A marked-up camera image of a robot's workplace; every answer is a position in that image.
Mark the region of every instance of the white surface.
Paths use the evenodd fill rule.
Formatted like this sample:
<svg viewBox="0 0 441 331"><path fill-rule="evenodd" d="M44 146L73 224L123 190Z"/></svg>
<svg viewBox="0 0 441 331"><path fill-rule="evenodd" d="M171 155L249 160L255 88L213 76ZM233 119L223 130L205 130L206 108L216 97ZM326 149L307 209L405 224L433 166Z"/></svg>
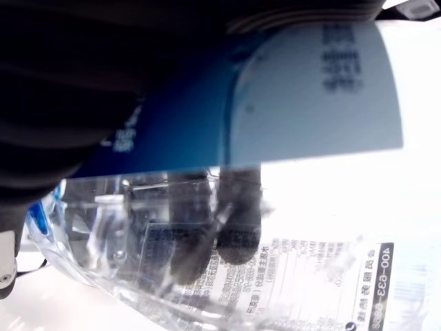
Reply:
<svg viewBox="0 0 441 331"><path fill-rule="evenodd" d="M96 288L46 267L19 277L0 301L5 331L161 331L135 310Z"/></svg>
<svg viewBox="0 0 441 331"><path fill-rule="evenodd" d="M403 2L406 2L406 0L387 0L383 5L383 9L394 7L394 6L399 5L400 3L403 3Z"/></svg>

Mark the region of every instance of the bottle label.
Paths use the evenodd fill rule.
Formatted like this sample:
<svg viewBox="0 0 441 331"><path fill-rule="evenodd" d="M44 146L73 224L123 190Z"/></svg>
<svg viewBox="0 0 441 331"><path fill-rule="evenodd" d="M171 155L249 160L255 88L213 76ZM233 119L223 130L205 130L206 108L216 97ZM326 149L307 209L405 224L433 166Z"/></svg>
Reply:
<svg viewBox="0 0 441 331"><path fill-rule="evenodd" d="M148 97L76 176L402 147L393 75L374 23L229 37L194 62Z"/></svg>
<svg viewBox="0 0 441 331"><path fill-rule="evenodd" d="M381 331L393 243L371 246L338 275L326 278L327 263L350 245L274 239L244 265L227 264L213 251L205 273L182 287L181 294L225 306L224 320L237 310L265 321L269 330Z"/></svg>

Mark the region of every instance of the finger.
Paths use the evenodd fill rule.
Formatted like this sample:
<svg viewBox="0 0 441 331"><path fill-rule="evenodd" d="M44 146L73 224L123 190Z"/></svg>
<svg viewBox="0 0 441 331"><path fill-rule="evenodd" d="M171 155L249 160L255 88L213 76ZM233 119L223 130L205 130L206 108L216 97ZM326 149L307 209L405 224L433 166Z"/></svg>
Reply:
<svg viewBox="0 0 441 331"><path fill-rule="evenodd" d="M261 234L261 195L260 169L221 170L219 206L229 204L231 213L216 248L226 262L244 264L255 255Z"/></svg>
<svg viewBox="0 0 441 331"><path fill-rule="evenodd" d="M179 285L193 283L207 268L214 245L206 172L171 174L170 223L175 229L171 273Z"/></svg>

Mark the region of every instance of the blue label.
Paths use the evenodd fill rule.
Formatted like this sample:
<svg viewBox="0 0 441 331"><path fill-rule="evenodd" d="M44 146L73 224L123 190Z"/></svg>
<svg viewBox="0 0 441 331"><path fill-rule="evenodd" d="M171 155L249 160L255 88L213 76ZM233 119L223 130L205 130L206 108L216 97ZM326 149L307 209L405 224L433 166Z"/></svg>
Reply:
<svg viewBox="0 0 441 331"><path fill-rule="evenodd" d="M402 147L398 100L374 23L232 37L144 101L77 177Z"/></svg>

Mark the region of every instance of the transparent plastic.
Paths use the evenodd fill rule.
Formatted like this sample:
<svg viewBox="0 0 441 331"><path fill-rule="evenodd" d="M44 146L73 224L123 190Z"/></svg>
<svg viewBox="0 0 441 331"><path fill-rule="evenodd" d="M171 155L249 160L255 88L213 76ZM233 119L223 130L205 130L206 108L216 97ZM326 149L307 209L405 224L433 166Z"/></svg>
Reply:
<svg viewBox="0 0 441 331"><path fill-rule="evenodd" d="M439 330L441 34L379 27L403 149L70 179L37 245L168 330Z"/></svg>

